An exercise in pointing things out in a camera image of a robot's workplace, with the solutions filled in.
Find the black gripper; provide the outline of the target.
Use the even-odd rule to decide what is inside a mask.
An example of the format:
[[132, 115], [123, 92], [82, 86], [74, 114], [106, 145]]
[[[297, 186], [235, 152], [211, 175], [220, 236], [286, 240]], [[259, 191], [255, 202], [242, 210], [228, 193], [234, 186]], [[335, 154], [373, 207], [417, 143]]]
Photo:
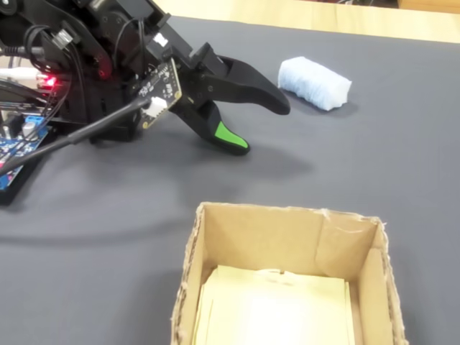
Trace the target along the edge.
[[278, 115], [290, 113], [286, 95], [251, 65], [218, 56], [206, 43], [196, 52], [167, 23], [168, 14], [147, 18], [145, 96], [162, 98], [164, 107], [201, 139], [232, 155], [250, 151], [249, 143], [223, 122], [213, 101], [256, 104]]

